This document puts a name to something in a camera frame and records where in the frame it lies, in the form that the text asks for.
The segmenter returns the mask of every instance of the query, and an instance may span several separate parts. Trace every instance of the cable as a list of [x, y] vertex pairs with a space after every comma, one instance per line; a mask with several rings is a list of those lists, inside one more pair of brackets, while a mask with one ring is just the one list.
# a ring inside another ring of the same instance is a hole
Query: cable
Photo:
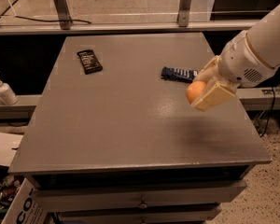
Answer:
[[42, 20], [42, 19], [32, 19], [32, 18], [27, 18], [23, 16], [15, 16], [17, 19], [25, 19], [25, 20], [30, 20], [30, 21], [42, 21], [42, 22], [58, 22], [58, 21], [80, 21], [80, 22], [86, 22], [88, 24], [92, 24], [91, 21], [85, 21], [85, 20], [80, 20], [80, 19], [72, 19], [72, 20]]
[[266, 123], [265, 128], [264, 128], [264, 131], [261, 132], [260, 137], [263, 137], [263, 135], [266, 134], [266, 132], [267, 132], [267, 128], [268, 128], [268, 125], [269, 125], [269, 120], [270, 120], [270, 117], [271, 117], [271, 112], [273, 111], [274, 102], [275, 102], [275, 100], [276, 100], [276, 95], [275, 95], [275, 92], [274, 92], [273, 87], [272, 87], [272, 92], [273, 92], [273, 101], [272, 101], [272, 105], [271, 105], [271, 108], [270, 108], [270, 110], [269, 110], [269, 112], [268, 112], [268, 114], [267, 114], [268, 119], [267, 119], [267, 123]]

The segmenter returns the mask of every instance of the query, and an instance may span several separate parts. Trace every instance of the soap dispenser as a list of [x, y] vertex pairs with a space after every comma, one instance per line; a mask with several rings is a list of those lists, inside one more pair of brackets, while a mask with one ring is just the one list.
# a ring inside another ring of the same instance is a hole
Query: soap dispenser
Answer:
[[10, 86], [0, 80], [0, 98], [5, 105], [14, 105], [18, 101], [18, 97]]

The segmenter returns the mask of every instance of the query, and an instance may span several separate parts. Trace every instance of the speckled floor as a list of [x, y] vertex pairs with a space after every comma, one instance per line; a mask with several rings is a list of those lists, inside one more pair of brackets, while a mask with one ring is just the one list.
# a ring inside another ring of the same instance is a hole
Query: speckled floor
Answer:
[[272, 112], [262, 140], [273, 161], [256, 166], [245, 177], [248, 187], [232, 203], [222, 204], [222, 212], [208, 224], [280, 224], [280, 111]]

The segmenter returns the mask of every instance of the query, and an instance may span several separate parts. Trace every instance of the metal frame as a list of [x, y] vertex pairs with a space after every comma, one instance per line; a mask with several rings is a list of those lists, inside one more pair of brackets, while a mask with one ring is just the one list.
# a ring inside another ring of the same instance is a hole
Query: metal frame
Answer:
[[42, 34], [117, 34], [145, 32], [196, 32], [196, 31], [226, 31], [244, 30], [257, 21], [213, 21], [189, 22], [191, 0], [180, 0], [177, 23], [135, 23], [135, 24], [91, 24], [72, 25], [73, 21], [66, 0], [54, 0], [60, 27], [56, 25], [0, 25], [0, 35], [42, 35]]
[[189, 10], [191, 1], [192, 0], [180, 0], [177, 16], [177, 23], [180, 27], [187, 27], [189, 25]]
[[[264, 94], [263, 90], [270, 88], [238, 89], [236, 94], [246, 111], [270, 110], [273, 94]], [[273, 110], [280, 110], [280, 94], [275, 95]]]
[[54, 0], [54, 4], [60, 20], [60, 28], [64, 30], [70, 29], [73, 21], [69, 13], [66, 0]]
[[0, 99], [0, 120], [30, 119], [41, 95], [19, 95], [14, 105], [4, 105]]

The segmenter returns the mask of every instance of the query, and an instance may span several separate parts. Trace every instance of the gray tabletop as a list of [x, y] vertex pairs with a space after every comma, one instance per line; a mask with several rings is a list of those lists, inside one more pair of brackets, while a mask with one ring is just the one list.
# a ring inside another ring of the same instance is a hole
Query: gray tabletop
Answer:
[[[84, 75], [83, 49], [94, 50], [102, 72]], [[161, 79], [164, 66], [201, 69], [213, 55], [201, 33], [67, 37], [9, 171], [269, 162], [237, 98], [201, 112], [188, 104], [188, 84]]]

